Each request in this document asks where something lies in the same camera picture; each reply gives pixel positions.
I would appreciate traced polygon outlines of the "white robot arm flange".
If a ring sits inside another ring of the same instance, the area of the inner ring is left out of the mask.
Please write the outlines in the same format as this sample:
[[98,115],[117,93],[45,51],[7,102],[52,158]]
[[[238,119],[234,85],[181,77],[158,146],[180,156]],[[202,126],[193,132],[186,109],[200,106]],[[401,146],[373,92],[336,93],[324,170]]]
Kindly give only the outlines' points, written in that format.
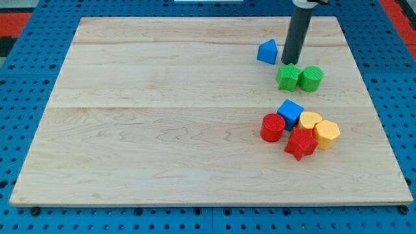
[[317,5],[328,5],[330,0],[292,0],[292,3],[299,8],[311,9]]

